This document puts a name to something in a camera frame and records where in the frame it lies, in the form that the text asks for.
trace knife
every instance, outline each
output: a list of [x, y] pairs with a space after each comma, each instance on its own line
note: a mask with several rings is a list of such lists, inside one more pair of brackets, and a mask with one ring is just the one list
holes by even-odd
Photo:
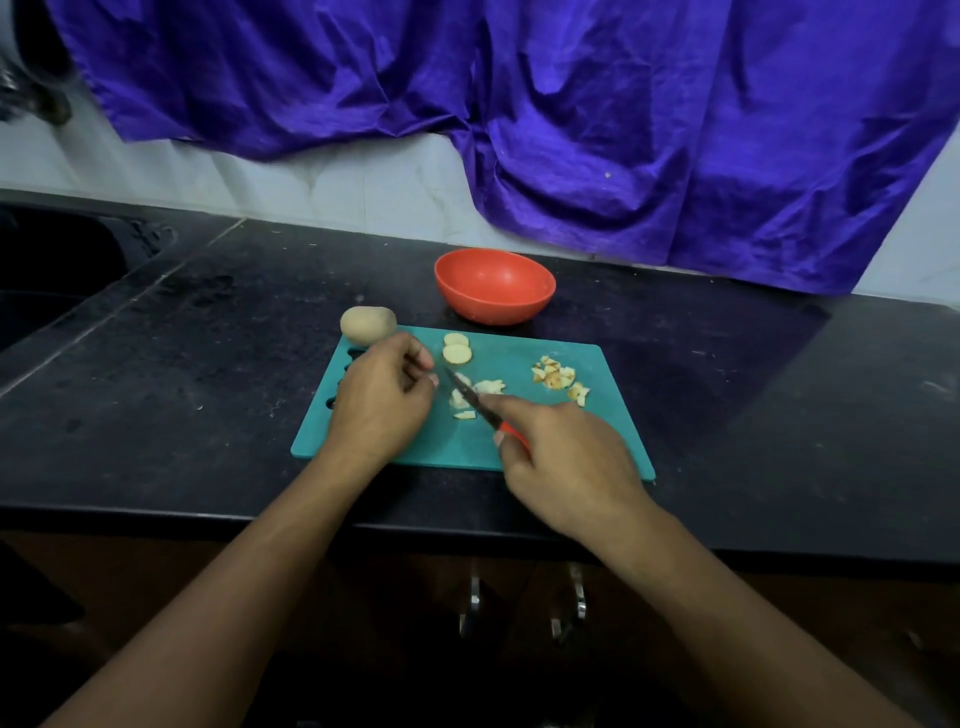
[[468, 387], [463, 381], [461, 381], [454, 373], [453, 370], [447, 366], [443, 366], [444, 374], [446, 378], [450, 380], [453, 384], [453, 387], [464, 396], [464, 399], [467, 400], [473, 409], [480, 413], [480, 416], [490, 423], [490, 426], [493, 428], [494, 432], [504, 432], [508, 435], [512, 435], [518, 439], [523, 448], [527, 451], [527, 454], [530, 454], [530, 444], [527, 442], [527, 439], [521, 435], [519, 432], [514, 429], [510, 423], [504, 422], [503, 418], [500, 417], [495, 412], [491, 411], [483, 405], [480, 401], [480, 397], [476, 392], [473, 391], [472, 387]]

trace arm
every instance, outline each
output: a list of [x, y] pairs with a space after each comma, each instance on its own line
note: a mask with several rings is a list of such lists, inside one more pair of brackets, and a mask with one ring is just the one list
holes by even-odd
[[572, 403], [484, 403], [531, 446], [494, 436], [511, 491], [660, 612], [740, 723], [917, 726], [659, 509], [612, 427]]
[[426, 419], [432, 367], [409, 334], [357, 359], [314, 460], [44, 728], [240, 725], [347, 510]]

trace red knife handle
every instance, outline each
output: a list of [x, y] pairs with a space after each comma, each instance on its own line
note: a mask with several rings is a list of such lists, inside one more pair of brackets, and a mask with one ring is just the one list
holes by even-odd
[[520, 444], [523, 445], [523, 449], [525, 449], [525, 450], [527, 451], [527, 454], [528, 454], [528, 455], [530, 454], [530, 443], [527, 442], [527, 438], [525, 438], [523, 435], [521, 435], [519, 432], [517, 432], [516, 429], [514, 429], [514, 427], [513, 427], [512, 425], [508, 425], [507, 423], [503, 423], [503, 425], [500, 426], [500, 428], [498, 429], [498, 431], [499, 431], [499, 432], [503, 432], [503, 433], [505, 433], [505, 434], [507, 434], [507, 435], [512, 435], [512, 436], [516, 437], [516, 438], [520, 441]]

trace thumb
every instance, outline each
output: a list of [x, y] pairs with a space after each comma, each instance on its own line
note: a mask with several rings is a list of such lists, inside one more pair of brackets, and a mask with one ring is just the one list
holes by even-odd
[[503, 463], [503, 475], [507, 478], [507, 485], [511, 490], [515, 487], [522, 488], [535, 474], [526, 448], [516, 437], [506, 432], [495, 432], [493, 441], [500, 450], [500, 461]]

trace black countertop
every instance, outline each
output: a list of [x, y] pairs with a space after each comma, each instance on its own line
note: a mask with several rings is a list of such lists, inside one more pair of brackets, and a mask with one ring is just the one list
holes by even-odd
[[[449, 246], [166, 213], [177, 245], [0, 354], [0, 526], [224, 538], [302, 468], [290, 444], [345, 308], [483, 330], [436, 288]], [[553, 302], [504, 332], [603, 348], [654, 498], [709, 547], [747, 568], [955, 573], [956, 310], [540, 262]], [[339, 542], [580, 554], [499, 473], [397, 466]]]

